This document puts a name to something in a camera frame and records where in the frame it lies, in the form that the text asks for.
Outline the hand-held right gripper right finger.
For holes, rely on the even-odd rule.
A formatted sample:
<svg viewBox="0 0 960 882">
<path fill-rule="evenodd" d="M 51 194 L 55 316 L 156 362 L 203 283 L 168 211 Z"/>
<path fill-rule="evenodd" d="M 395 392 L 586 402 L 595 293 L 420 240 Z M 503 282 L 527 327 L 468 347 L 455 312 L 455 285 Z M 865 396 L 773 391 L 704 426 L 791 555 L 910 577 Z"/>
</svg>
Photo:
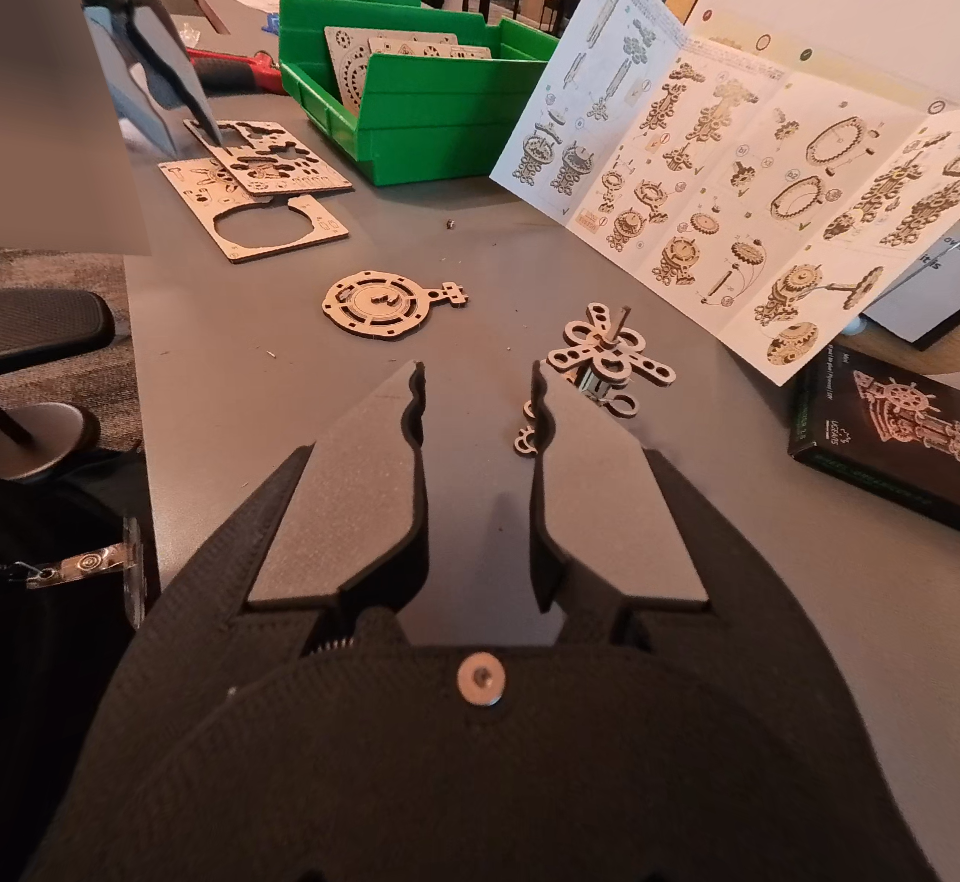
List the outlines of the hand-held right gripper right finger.
<svg viewBox="0 0 960 882">
<path fill-rule="evenodd" d="M 542 612 L 709 601 L 641 443 L 544 363 L 534 363 L 530 571 Z"/>
</svg>

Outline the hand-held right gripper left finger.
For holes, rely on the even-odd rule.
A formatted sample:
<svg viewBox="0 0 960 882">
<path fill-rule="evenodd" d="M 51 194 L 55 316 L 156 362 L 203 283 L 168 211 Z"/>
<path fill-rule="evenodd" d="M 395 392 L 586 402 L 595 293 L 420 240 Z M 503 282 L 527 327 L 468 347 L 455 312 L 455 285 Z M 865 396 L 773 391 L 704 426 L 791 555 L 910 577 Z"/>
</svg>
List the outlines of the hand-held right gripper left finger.
<svg viewBox="0 0 960 882">
<path fill-rule="evenodd" d="M 401 611 L 429 567 L 426 373 L 408 361 L 314 444 L 247 597 L 255 609 Z"/>
</svg>

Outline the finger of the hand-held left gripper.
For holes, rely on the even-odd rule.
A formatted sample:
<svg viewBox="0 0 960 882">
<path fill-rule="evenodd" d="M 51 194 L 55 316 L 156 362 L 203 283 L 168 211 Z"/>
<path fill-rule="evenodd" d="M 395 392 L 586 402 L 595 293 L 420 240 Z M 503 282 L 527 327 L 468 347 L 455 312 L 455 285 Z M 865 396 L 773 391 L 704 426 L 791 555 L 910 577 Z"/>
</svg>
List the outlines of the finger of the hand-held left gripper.
<svg viewBox="0 0 960 882">
<path fill-rule="evenodd" d="M 141 104 L 135 125 L 156 146 L 173 146 L 173 137 L 157 107 L 186 107 L 207 134 L 222 146 L 215 114 L 172 19 L 151 9 L 113 12 L 112 37 L 122 53 L 126 72 Z"/>
<path fill-rule="evenodd" d="M 86 6 L 83 12 L 117 115 L 173 154 L 172 134 L 155 107 L 181 104 L 181 40 L 173 22 L 151 6 L 120 12 Z"/>
</svg>

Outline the wooden sheet with irregular cutouts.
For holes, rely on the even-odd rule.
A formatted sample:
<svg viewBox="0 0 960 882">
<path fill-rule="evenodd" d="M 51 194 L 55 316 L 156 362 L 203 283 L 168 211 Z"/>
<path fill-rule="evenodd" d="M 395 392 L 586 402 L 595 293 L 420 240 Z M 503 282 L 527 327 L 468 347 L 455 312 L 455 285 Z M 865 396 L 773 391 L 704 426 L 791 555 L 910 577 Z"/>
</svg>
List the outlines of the wooden sheet with irregular cutouts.
<svg viewBox="0 0 960 882">
<path fill-rule="evenodd" d="M 278 123 L 219 121 L 222 133 L 234 131 L 241 138 L 244 145 L 239 148 L 211 143 L 194 120 L 187 119 L 183 124 L 221 163 L 229 177 L 252 196 L 296 196 L 353 189 L 349 179 Z"/>
</svg>

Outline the wooden gear assembly with axle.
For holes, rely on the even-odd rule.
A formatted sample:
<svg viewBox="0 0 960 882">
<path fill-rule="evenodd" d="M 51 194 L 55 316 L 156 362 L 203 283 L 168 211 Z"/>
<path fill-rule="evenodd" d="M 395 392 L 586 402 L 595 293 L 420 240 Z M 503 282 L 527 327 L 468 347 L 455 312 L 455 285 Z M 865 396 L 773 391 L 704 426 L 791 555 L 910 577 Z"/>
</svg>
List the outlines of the wooden gear assembly with axle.
<svg viewBox="0 0 960 882">
<path fill-rule="evenodd" d="M 639 375 L 659 387 L 669 387 L 677 372 L 646 354 L 646 340 L 626 322 L 631 309 L 613 312 L 599 301 L 590 302 L 585 319 L 567 323 L 565 345 L 538 361 L 571 384 L 584 398 L 620 420 L 637 416 L 640 404 L 630 390 Z"/>
</svg>

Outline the plain-edged wooden parts sheet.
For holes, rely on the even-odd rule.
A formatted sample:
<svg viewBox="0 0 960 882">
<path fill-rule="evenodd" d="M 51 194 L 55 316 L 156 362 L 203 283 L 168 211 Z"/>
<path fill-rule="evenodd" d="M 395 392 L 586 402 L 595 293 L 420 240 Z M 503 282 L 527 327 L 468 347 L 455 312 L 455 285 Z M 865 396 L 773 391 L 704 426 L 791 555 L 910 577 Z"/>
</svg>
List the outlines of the plain-edged wooden parts sheet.
<svg viewBox="0 0 960 882">
<path fill-rule="evenodd" d="M 489 60 L 492 57 L 491 50 L 487 47 L 438 39 L 370 36 L 367 44 L 371 54 L 452 60 Z"/>
</svg>

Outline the black model kit box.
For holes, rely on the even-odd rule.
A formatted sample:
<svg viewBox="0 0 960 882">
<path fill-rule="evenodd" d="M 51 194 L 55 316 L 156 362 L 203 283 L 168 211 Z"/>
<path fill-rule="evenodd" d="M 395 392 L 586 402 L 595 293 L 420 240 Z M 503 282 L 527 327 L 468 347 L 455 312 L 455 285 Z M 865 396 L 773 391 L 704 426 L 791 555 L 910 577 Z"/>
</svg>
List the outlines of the black model kit box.
<svg viewBox="0 0 960 882">
<path fill-rule="evenodd" d="M 837 344 L 802 370 L 795 461 L 959 529 L 959 392 Z"/>
</svg>

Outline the round wooden part with tab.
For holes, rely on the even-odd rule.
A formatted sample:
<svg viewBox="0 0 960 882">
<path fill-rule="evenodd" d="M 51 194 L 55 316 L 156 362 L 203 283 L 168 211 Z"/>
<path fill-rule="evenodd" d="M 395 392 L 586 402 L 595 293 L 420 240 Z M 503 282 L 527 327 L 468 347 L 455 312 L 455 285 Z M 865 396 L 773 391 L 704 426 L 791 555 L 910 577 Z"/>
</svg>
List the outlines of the round wooden part with tab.
<svg viewBox="0 0 960 882">
<path fill-rule="evenodd" d="M 321 308 L 344 331 L 375 339 L 399 339 L 426 324 L 432 306 L 467 305 L 469 296 L 453 281 L 425 288 L 394 273 L 366 270 L 336 281 Z"/>
</svg>

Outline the black office chair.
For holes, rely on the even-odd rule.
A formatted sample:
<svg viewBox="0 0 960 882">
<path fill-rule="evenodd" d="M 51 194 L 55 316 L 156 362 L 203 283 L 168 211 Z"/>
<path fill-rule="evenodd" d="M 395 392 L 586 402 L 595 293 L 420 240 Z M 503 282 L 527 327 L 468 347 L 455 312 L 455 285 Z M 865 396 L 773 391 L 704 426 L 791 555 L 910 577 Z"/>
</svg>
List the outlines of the black office chair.
<svg viewBox="0 0 960 882">
<path fill-rule="evenodd" d="M 97 294 L 77 289 L 1 289 L 1 372 L 30 369 L 107 347 L 114 317 Z M 1 410 L 1 479 L 42 476 L 97 444 L 89 410 L 44 401 Z"/>
</svg>

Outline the clear badge holder with clip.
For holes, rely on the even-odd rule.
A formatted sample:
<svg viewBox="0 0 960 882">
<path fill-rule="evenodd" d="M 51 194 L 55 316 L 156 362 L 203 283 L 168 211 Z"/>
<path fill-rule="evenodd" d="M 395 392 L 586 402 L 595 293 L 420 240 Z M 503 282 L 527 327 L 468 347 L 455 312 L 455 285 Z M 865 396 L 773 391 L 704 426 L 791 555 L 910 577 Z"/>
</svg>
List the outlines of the clear badge holder with clip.
<svg viewBox="0 0 960 882">
<path fill-rule="evenodd" d="M 145 552 L 134 517 L 124 518 L 123 539 L 106 547 L 79 553 L 43 568 L 28 566 L 27 589 L 57 587 L 94 576 L 120 573 L 123 577 L 126 618 L 138 630 L 147 612 Z"/>
</svg>

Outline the green bin holding wooden sheets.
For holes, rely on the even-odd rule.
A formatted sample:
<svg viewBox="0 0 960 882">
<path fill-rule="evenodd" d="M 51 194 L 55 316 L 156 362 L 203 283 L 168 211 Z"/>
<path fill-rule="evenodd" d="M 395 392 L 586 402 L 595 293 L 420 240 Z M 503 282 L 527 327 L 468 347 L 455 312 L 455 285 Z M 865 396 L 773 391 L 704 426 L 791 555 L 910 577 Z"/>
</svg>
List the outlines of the green bin holding wooden sheets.
<svg viewBox="0 0 960 882">
<path fill-rule="evenodd" d="M 504 17 L 353 0 L 280 0 L 285 90 L 374 185 L 488 175 L 558 39 Z M 452 33 L 489 60 L 374 54 L 358 114 L 339 101 L 325 29 Z"/>
</svg>

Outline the folded assembly instruction booklet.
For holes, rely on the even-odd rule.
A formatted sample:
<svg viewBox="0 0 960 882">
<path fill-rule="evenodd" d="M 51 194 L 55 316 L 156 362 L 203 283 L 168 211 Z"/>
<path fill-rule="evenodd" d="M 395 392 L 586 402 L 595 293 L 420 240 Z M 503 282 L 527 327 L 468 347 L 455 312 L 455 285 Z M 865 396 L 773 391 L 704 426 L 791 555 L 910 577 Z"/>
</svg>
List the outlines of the folded assembly instruction booklet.
<svg viewBox="0 0 960 882">
<path fill-rule="evenodd" d="M 783 385 L 958 215 L 958 103 L 581 0 L 491 178 Z"/>
</svg>

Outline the person's black clothing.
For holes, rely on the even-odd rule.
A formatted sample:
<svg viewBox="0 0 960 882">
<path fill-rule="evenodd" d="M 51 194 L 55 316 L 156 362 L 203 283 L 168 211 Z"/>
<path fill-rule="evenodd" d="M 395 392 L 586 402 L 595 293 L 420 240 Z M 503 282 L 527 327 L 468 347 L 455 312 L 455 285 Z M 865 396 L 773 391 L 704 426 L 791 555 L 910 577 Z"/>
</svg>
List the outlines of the person's black clothing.
<svg viewBox="0 0 960 882">
<path fill-rule="evenodd" d="M 146 457 L 96 448 L 1 493 L 1 878 L 18 880 L 60 803 L 134 630 L 123 577 L 27 588 L 37 570 L 120 543 L 136 520 L 146 603 L 160 594 Z"/>
</svg>

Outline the white printed paper sheet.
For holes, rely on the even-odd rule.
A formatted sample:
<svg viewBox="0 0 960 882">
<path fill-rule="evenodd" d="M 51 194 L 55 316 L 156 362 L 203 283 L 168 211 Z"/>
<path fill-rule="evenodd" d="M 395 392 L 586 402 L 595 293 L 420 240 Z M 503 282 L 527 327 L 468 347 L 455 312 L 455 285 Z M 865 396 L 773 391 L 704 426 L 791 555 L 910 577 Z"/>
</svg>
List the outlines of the white printed paper sheet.
<svg viewBox="0 0 960 882">
<path fill-rule="evenodd" d="M 933 346 L 958 325 L 958 226 L 920 256 L 863 313 L 915 348 Z"/>
</svg>

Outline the red handled tool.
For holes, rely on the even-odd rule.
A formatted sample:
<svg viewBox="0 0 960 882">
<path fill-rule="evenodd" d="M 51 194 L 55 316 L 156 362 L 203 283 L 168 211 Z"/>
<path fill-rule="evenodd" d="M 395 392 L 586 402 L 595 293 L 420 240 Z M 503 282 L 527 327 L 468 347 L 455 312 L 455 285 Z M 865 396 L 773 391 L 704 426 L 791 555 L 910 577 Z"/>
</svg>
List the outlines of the red handled tool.
<svg viewBox="0 0 960 882">
<path fill-rule="evenodd" d="M 188 48 L 187 54 L 208 95 L 272 93 L 286 95 L 275 60 L 264 51 L 251 57 Z"/>
</svg>

